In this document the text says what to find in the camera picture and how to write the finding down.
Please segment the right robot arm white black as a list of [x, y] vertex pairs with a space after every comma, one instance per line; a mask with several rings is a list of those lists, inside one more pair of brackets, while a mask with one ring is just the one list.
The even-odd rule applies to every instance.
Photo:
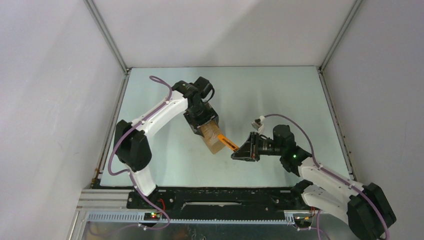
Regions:
[[397, 217], [382, 188], [344, 177], [315, 161], [297, 145], [288, 125], [273, 128], [273, 137], [250, 132], [246, 142], [230, 156], [257, 162], [262, 155], [278, 156], [283, 168], [302, 178], [293, 188], [291, 204], [297, 209], [318, 208], [347, 224], [360, 240], [387, 238]]

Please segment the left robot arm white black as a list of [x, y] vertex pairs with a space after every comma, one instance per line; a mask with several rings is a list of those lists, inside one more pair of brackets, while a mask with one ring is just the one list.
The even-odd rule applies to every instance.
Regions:
[[183, 114], [190, 129], [200, 136], [212, 154], [224, 147], [218, 139], [219, 116], [210, 104], [215, 94], [210, 81], [199, 77], [195, 82], [180, 80], [166, 86], [168, 94], [157, 106], [133, 121], [120, 120], [114, 132], [111, 155], [125, 165], [125, 171], [140, 192], [138, 201], [145, 208], [153, 208], [158, 202], [158, 194], [154, 192], [157, 185], [148, 167], [152, 159], [150, 142], [174, 117]]

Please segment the brown cardboard express box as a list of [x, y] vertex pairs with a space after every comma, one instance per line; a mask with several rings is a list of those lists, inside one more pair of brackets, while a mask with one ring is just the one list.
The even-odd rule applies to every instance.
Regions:
[[219, 135], [222, 134], [222, 131], [214, 120], [202, 125], [199, 130], [203, 135], [203, 142], [213, 155], [217, 154], [225, 147], [219, 139]]

